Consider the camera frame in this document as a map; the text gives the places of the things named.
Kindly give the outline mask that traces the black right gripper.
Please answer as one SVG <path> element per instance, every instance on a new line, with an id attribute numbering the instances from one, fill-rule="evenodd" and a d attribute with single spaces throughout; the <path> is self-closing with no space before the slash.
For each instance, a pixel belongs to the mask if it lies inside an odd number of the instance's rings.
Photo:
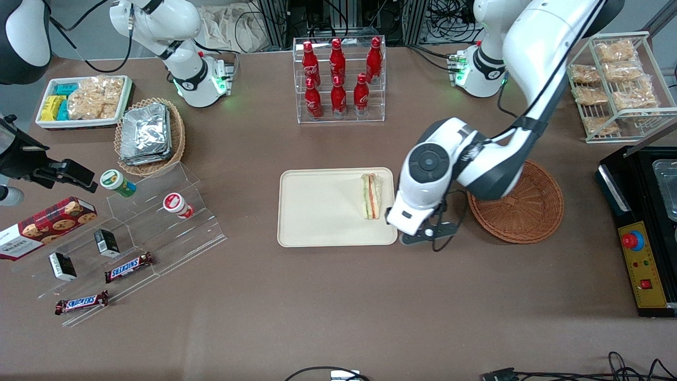
<path id="1" fill-rule="evenodd" d="M 37 142 L 14 125 L 15 115 L 2 116 L 2 175 L 29 183 L 72 184 L 95 193 L 95 174 L 72 159 L 49 159 L 49 147 Z"/>

